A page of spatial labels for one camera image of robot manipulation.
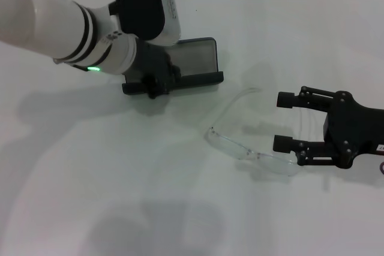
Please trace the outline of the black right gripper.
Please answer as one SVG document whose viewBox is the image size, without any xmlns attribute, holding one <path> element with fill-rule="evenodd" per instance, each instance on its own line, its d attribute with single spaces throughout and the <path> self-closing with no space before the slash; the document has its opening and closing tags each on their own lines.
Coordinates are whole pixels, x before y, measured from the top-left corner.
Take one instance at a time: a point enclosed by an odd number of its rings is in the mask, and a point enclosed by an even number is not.
<svg viewBox="0 0 384 256">
<path fill-rule="evenodd" d="M 277 107 L 326 112 L 324 140 L 295 140 L 276 135 L 273 151 L 294 152 L 299 166 L 337 166 L 348 169 L 357 156 L 383 155 L 383 110 L 359 104 L 347 91 L 324 91 L 303 86 L 299 94 L 279 92 Z"/>
</svg>

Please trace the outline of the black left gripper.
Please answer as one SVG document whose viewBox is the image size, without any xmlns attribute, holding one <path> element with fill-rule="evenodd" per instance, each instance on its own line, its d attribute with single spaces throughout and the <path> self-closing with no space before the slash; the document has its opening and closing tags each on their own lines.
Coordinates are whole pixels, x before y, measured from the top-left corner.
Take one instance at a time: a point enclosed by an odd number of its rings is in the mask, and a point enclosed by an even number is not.
<svg viewBox="0 0 384 256">
<path fill-rule="evenodd" d="M 127 70 L 128 90 L 145 90 L 150 99 L 156 99 L 164 90 L 173 90 L 181 78 L 180 68 L 164 47 L 136 38 L 136 55 Z"/>
</svg>

